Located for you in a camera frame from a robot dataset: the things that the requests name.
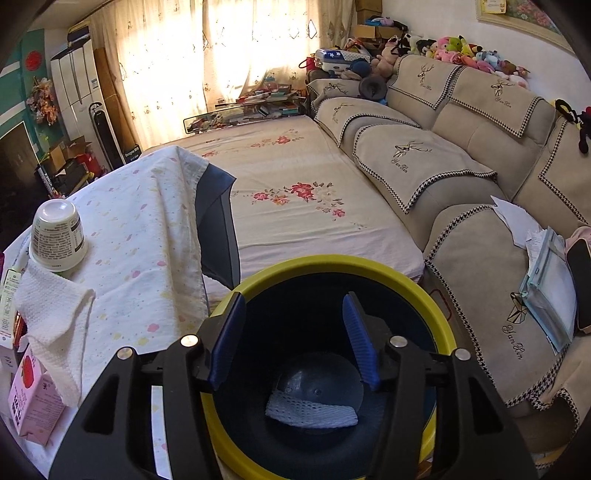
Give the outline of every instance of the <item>floral bedsheet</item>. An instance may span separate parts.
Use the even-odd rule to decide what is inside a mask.
[[[242,125],[173,143],[236,177],[231,202],[242,279],[315,254],[356,255],[411,278],[422,274],[422,253],[402,222],[310,118]],[[211,304],[227,293],[209,279],[206,290]]]

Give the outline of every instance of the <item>paper cup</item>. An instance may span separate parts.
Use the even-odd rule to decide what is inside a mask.
[[[71,201],[48,200],[37,209],[29,246],[34,261],[49,271],[63,272],[80,263],[87,250],[80,215]]]

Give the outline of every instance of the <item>curtain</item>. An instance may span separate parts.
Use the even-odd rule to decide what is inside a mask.
[[[115,0],[90,17],[142,149],[186,136],[183,119],[267,76],[304,87],[298,64],[342,45],[353,0]]]

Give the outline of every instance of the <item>beige sofa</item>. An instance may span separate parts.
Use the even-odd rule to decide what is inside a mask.
[[[352,80],[309,85],[315,121],[367,175],[424,251],[421,282],[495,383],[541,465],[591,404],[591,338],[555,355],[514,294],[527,268],[491,195],[569,237],[591,219],[591,158],[535,93],[478,70],[399,59],[388,106]]]

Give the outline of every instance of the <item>tower fan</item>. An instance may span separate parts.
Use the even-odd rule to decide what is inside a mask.
[[[100,102],[91,103],[88,107],[88,114],[90,115],[92,127],[95,129],[96,138],[99,140],[100,147],[103,149],[103,152],[105,152],[107,161],[111,165],[111,169],[115,170],[116,168],[125,165],[125,163],[119,154],[115,139],[109,128],[107,116],[102,109],[102,106],[103,104]]]

